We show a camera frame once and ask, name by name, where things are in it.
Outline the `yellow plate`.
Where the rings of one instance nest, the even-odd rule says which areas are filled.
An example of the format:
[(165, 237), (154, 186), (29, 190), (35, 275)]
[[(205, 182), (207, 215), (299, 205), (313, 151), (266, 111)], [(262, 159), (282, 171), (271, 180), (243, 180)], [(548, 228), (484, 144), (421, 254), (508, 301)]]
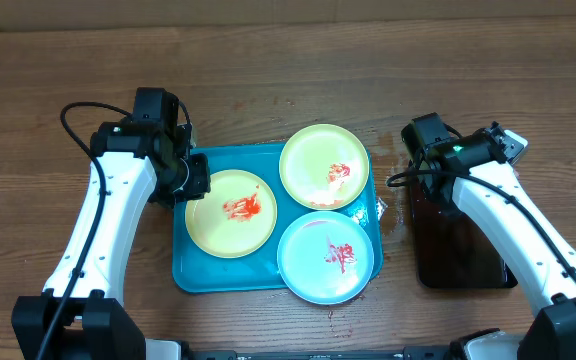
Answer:
[(219, 258), (239, 258), (261, 248), (277, 218), (269, 185), (251, 172), (236, 169), (212, 174), (210, 191), (189, 201), (184, 214), (194, 244)]
[(368, 182), (366, 148), (349, 130), (333, 124), (305, 127), (285, 143), (279, 175), (287, 193), (314, 210), (336, 210), (353, 202)]

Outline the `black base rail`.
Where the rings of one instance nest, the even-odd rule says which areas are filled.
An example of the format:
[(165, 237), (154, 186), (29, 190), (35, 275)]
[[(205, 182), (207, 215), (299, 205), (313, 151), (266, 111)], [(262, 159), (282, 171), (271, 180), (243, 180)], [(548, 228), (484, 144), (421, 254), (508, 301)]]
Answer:
[(188, 351), (183, 360), (450, 360), (448, 346), (408, 346), (400, 350), (237, 353), (234, 350)]

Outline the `black water tray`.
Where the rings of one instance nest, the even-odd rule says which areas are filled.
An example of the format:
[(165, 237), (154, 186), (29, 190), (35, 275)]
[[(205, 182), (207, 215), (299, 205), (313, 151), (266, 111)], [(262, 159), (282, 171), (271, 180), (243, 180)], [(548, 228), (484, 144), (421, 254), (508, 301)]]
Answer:
[(445, 213), (408, 186), (419, 282), (434, 289), (506, 289), (517, 280), (480, 228), (464, 213)]

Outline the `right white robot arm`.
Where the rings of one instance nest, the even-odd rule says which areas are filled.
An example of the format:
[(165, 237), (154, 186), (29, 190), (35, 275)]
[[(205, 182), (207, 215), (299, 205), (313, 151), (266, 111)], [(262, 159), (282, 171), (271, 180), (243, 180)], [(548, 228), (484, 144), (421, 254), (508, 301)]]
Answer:
[(513, 273), (534, 320), (524, 335), (486, 330), (449, 346), (451, 359), (576, 359), (576, 250), (523, 190), (514, 164), (528, 148), (498, 123), (468, 136), (431, 113), (401, 132), (408, 171), (390, 187), (419, 184), (425, 197), (467, 215)]

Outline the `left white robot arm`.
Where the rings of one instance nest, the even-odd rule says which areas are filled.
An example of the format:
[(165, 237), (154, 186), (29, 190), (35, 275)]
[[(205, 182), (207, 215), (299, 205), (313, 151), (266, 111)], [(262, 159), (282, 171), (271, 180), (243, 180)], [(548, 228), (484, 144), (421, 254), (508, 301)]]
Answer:
[(88, 143), (88, 189), (69, 243), (38, 296), (17, 299), (11, 324), (27, 359), (187, 359), (180, 341), (148, 339), (124, 308), (137, 226), (149, 203), (172, 209), (210, 190), (208, 159), (192, 153), (185, 105), (163, 88), (137, 89), (131, 111)]

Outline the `light blue plate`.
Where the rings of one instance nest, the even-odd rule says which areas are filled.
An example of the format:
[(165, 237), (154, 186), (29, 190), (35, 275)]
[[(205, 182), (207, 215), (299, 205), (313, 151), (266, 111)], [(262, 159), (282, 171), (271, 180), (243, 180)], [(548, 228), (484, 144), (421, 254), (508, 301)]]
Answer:
[(336, 305), (359, 295), (375, 262), (372, 242), (350, 217), (315, 211), (293, 221), (277, 249), (279, 273), (288, 288), (317, 305)]

